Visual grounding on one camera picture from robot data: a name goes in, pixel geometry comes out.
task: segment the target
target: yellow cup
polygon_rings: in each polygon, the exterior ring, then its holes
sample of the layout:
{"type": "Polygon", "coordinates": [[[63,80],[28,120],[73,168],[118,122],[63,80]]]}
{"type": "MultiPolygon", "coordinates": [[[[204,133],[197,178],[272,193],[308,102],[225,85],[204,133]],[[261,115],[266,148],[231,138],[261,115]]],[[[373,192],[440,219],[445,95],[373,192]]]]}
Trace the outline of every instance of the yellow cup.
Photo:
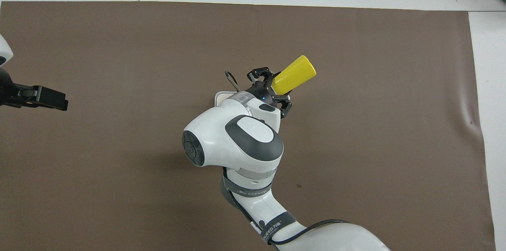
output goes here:
{"type": "Polygon", "coordinates": [[[295,87],[316,76],[316,71],[309,59],[301,55],[286,67],[272,82],[276,94],[283,95],[295,87]]]}

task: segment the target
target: brown mat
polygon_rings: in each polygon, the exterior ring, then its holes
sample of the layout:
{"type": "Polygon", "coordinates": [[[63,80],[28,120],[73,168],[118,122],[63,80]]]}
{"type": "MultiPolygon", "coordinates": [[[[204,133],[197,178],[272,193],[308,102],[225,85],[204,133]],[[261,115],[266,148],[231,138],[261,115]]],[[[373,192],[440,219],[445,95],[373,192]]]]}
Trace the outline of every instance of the brown mat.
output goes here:
{"type": "Polygon", "coordinates": [[[184,156],[184,126],[256,67],[304,54],[277,199],[394,251],[494,250],[468,15],[156,2],[4,2],[15,83],[69,110],[0,107],[2,250],[272,250],[184,156]]]}

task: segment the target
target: black band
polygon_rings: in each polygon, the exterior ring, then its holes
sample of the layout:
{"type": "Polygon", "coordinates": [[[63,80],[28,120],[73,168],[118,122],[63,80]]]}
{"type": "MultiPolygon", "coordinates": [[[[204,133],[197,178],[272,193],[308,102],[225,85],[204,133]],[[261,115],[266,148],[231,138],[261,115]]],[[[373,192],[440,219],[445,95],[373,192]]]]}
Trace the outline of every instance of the black band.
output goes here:
{"type": "Polygon", "coordinates": [[[262,240],[269,244],[269,240],[277,233],[281,228],[296,222],[295,217],[291,215],[291,213],[285,211],[284,213],[276,216],[271,221],[269,221],[264,228],[262,228],[262,233],[260,236],[262,240]]]}
{"type": "Polygon", "coordinates": [[[251,189],[247,189],[247,188],[243,188],[241,186],[238,186],[237,184],[235,184],[234,182],[230,181],[228,178],[223,176],[223,185],[225,185],[225,188],[227,190],[229,190],[233,193],[236,193],[236,194],[241,195],[243,197],[252,198],[252,197],[262,196],[265,193],[269,192],[269,190],[271,190],[272,183],[263,189],[251,190],[251,189]]]}

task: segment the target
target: wire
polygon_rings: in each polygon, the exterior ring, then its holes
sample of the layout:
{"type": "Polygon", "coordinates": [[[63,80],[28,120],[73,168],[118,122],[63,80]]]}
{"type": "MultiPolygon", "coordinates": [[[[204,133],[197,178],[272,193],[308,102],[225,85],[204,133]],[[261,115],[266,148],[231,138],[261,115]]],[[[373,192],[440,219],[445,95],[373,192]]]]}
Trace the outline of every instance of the wire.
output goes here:
{"type": "Polygon", "coordinates": [[[315,223],[312,226],[310,226],[310,227],[308,227],[308,228],[300,231],[299,233],[297,233],[296,235],[293,235],[292,237],[290,237],[287,240],[283,240],[283,241],[279,241],[279,242],[278,241],[274,241],[274,240],[269,240],[268,244],[269,245],[271,245],[271,244],[274,244],[274,245],[283,245],[283,244],[290,243],[293,240],[296,240],[297,238],[299,238],[304,233],[308,232],[309,230],[314,229],[314,228],[319,227],[319,226],[322,226],[322,225],[325,225],[325,224],[330,224],[330,223],[349,223],[349,222],[344,221],[344,220],[324,220],[324,221],[315,223]]]}
{"type": "Polygon", "coordinates": [[[239,85],[237,85],[237,81],[235,80],[234,75],[232,75],[230,71],[225,71],[225,76],[227,77],[228,81],[230,81],[235,90],[238,92],[241,91],[241,88],[239,88],[239,85]]]}

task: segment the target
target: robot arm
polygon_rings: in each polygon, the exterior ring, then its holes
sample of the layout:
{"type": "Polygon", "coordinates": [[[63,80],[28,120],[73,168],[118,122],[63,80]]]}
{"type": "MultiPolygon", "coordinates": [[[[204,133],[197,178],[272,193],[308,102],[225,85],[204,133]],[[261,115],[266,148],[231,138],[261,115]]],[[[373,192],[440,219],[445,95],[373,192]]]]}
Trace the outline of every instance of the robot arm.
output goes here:
{"type": "Polygon", "coordinates": [[[280,73],[273,74],[267,67],[252,70],[247,75],[253,82],[249,89],[238,91],[185,127],[186,156],[196,166],[223,167],[222,195],[265,243],[278,250],[388,250],[372,233],[345,221],[327,220],[306,228],[272,194],[284,150],[279,125],[291,108],[288,94],[315,75],[304,56],[280,73]]]}
{"type": "Polygon", "coordinates": [[[9,59],[12,58],[14,54],[12,53],[9,44],[5,41],[4,37],[0,35],[0,67],[4,65],[9,59]]]}
{"type": "Polygon", "coordinates": [[[12,50],[0,35],[0,106],[46,107],[66,111],[65,94],[42,86],[26,86],[12,82],[9,73],[1,67],[13,56],[12,50]]]}

